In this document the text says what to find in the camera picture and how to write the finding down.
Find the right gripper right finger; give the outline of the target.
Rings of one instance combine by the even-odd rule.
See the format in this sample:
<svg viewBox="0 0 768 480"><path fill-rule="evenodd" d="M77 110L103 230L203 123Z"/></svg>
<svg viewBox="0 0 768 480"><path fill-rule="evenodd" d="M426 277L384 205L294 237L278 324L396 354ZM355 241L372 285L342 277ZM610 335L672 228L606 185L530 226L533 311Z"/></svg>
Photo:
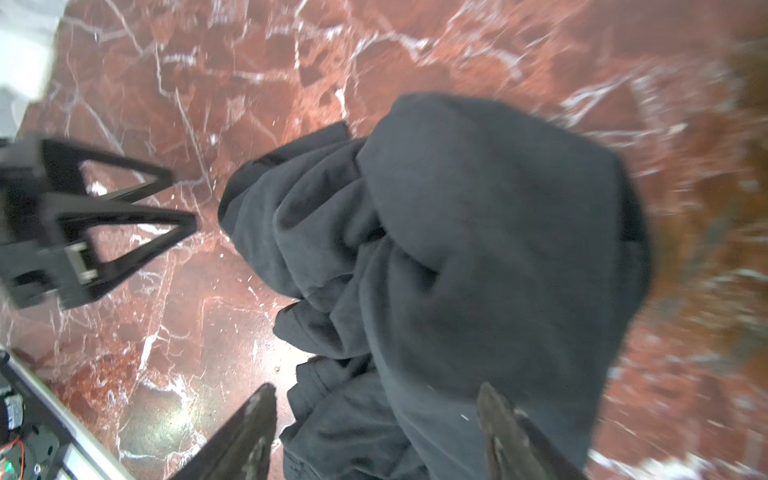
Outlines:
<svg viewBox="0 0 768 480"><path fill-rule="evenodd" d="M477 396L486 464L495 480L586 480L587 476L489 382Z"/></svg>

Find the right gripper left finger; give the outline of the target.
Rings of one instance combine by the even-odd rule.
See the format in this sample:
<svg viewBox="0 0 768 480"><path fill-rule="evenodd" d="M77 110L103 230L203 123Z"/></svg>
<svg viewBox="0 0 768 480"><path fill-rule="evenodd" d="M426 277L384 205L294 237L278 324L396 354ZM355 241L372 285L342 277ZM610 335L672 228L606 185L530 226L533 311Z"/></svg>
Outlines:
<svg viewBox="0 0 768 480"><path fill-rule="evenodd" d="M276 426L276 389L265 383L172 479L267 479Z"/></svg>

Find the black shirt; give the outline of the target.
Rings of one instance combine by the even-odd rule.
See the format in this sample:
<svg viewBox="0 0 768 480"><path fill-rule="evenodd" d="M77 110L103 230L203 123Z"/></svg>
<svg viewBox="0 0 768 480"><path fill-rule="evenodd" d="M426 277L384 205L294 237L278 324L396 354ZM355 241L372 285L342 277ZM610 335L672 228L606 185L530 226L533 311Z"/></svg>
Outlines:
<svg viewBox="0 0 768 480"><path fill-rule="evenodd" d="M485 479L484 384L542 464L584 468L652 271L615 152L496 101L411 94L365 138L340 122L245 163L218 218L291 299L275 335L311 354L286 478Z"/></svg>

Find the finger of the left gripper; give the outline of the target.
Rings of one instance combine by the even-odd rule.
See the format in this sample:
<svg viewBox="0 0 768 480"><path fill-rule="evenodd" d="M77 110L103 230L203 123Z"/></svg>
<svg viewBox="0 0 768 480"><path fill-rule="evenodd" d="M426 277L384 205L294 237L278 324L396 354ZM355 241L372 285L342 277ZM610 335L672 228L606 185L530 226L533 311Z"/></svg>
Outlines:
<svg viewBox="0 0 768 480"><path fill-rule="evenodd" d="M93 196L42 197L44 266L59 306L95 302L197 230L196 216Z"/></svg>
<svg viewBox="0 0 768 480"><path fill-rule="evenodd" d="M20 137L1 147L3 207L131 204L172 184L166 168L77 141Z"/></svg>

